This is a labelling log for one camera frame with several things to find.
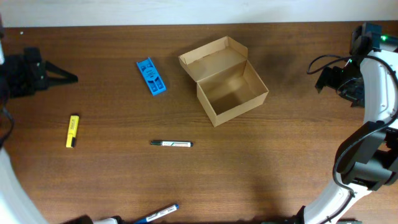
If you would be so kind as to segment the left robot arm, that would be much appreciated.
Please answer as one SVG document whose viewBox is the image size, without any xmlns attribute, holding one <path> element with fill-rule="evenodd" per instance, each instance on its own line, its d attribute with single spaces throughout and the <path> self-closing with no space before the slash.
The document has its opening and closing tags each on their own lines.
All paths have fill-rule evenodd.
<svg viewBox="0 0 398 224">
<path fill-rule="evenodd" d="M 22 188 L 13 171 L 9 154 L 4 142 L 14 128 L 14 119 L 5 107 L 10 90 L 4 76 L 1 76 L 1 113 L 10 121 L 10 128 L 1 134 L 1 223 L 47 223 L 29 196 Z M 64 224 L 123 224 L 119 216 L 94 221 L 88 215 L 82 215 L 66 221 Z"/>
</svg>

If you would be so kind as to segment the black whiteboard marker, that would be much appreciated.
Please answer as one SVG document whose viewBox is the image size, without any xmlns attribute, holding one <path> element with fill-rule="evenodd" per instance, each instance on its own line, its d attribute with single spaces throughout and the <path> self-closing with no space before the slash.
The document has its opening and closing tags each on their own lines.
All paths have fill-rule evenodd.
<svg viewBox="0 0 398 224">
<path fill-rule="evenodd" d="M 154 146 L 170 146 L 170 147 L 193 147 L 193 143 L 190 141 L 162 141 L 153 140 L 150 142 Z"/>
</svg>

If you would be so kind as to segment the blue whiteboard marker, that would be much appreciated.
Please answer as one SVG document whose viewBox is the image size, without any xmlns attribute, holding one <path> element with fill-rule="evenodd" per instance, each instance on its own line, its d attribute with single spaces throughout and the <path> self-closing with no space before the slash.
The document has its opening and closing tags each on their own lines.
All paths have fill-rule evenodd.
<svg viewBox="0 0 398 224">
<path fill-rule="evenodd" d="M 141 223 L 150 223 L 156 219 L 159 219 L 161 217 L 164 217 L 172 212 L 175 212 L 179 209 L 179 204 L 173 204 L 170 207 L 167 207 L 161 211 L 155 212 L 152 215 L 146 216 L 145 218 L 142 218 L 136 222 L 134 222 L 134 224 L 141 224 Z"/>
</svg>

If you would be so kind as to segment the cardboard box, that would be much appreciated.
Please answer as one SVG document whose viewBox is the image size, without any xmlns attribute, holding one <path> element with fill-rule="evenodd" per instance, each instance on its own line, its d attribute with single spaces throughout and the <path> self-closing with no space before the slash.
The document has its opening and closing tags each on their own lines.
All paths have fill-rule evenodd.
<svg viewBox="0 0 398 224">
<path fill-rule="evenodd" d="M 197 98 L 214 127 L 261 106 L 269 93 L 248 60 L 248 48 L 229 36 L 178 59 L 197 84 Z"/>
</svg>

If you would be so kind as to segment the blue whiteboard duster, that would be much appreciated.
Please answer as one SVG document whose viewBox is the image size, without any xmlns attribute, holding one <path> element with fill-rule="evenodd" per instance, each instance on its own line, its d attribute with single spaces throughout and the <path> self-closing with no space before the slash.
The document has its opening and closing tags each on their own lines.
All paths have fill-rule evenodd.
<svg viewBox="0 0 398 224">
<path fill-rule="evenodd" d="M 159 72 L 157 71 L 150 57 L 141 62 L 137 62 L 136 65 L 153 96 L 167 90 Z"/>
</svg>

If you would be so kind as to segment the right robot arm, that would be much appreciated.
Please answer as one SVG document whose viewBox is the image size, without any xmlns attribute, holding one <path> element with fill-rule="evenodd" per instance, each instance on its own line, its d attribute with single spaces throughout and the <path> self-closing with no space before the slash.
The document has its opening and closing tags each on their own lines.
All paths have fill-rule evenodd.
<svg viewBox="0 0 398 224">
<path fill-rule="evenodd" d="M 345 223 L 360 199 L 397 181 L 397 37 L 365 22 L 351 33 L 349 56 L 333 55 L 317 69 L 324 87 L 365 109 L 363 125 L 339 146 L 332 179 L 296 215 L 273 223 Z"/>
</svg>

